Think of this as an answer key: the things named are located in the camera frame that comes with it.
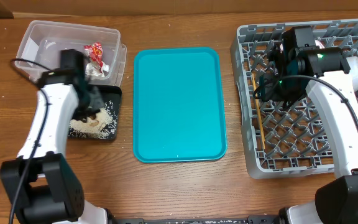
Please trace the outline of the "red snack wrapper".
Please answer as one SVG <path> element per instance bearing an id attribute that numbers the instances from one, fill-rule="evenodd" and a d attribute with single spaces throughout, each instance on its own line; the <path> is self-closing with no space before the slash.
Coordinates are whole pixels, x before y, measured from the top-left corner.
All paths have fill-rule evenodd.
<path id="1" fill-rule="evenodd" d="M 85 54 L 89 57 L 91 63 L 101 71 L 103 67 L 103 48 L 99 42 L 84 46 Z"/>

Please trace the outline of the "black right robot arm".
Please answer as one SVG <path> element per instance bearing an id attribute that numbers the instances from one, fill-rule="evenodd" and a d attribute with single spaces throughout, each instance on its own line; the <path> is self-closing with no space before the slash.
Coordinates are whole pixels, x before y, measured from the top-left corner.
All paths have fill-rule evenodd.
<path id="1" fill-rule="evenodd" d="M 328 137 L 336 178 L 318 189 L 314 200 L 283 208 L 276 223 L 358 223 L 358 58 L 339 47 L 320 48 L 310 26 L 282 34 L 282 44 L 268 59 L 273 72 L 253 93 L 286 107 L 308 97 Z"/>

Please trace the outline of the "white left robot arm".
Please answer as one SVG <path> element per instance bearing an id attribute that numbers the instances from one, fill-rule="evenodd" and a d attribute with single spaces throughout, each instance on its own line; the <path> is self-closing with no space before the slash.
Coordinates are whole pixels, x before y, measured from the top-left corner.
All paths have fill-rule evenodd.
<path id="1" fill-rule="evenodd" d="M 85 77 L 85 56 L 60 52 L 60 66 L 46 68 L 32 126 L 16 159 L 1 164 L 0 179 L 11 203 L 9 221 L 19 223 L 115 223 L 111 212 L 85 200 L 65 159 L 71 120 L 86 122 L 104 101 Z"/>

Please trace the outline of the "small white cup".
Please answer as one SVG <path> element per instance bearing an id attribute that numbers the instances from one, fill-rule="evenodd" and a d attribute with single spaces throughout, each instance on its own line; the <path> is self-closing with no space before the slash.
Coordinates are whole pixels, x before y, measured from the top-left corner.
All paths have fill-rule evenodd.
<path id="1" fill-rule="evenodd" d="M 349 74 L 352 77 L 353 90 L 358 91 L 358 57 L 348 57 L 346 60 L 351 68 Z"/>

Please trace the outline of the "pink bowl with rice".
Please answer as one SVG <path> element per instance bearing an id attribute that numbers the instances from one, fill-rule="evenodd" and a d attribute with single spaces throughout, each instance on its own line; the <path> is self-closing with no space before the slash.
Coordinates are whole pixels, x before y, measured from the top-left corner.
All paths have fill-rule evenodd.
<path id="1" fill-rule="evenodd" d="M 325 48 L 325 46 L 324 46 L 320 41 L 318 41 L 318 40 L 315 40 L 315 44 L 316 44 L 316 46 L 318 46 L 320 49 L 324 49 L 324 48 Z"/>

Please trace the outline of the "wooden chopstick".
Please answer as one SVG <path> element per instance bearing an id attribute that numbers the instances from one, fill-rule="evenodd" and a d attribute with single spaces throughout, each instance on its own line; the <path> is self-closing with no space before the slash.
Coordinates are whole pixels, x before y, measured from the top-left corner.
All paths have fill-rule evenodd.
<path id="1" fill-rule="evenodd" d="M 254 88 L 253 93 L 256 93 L 256 81 L 255 81 L 255 75 L 252 74 L 252 86 Z M 262 118 L 261 118 L 261 114 L 260 114 L 260 110 L 259 110 L 259 100 L 256 98 L 256 96 L 253 96 L 254 98 L 254 105 L 255 105 L 255 109 L 257 112 L 257 119 L 258 119 L 258 124 L 259 124 L 259 131 L 260 131 L 260 137 L 261 137 L 261 142 L 262 142 L 262 149 L 265 149 L 265 135 L 264 135 L 264 129 L 263 129 L 263 125 L 262 125 Z"/>

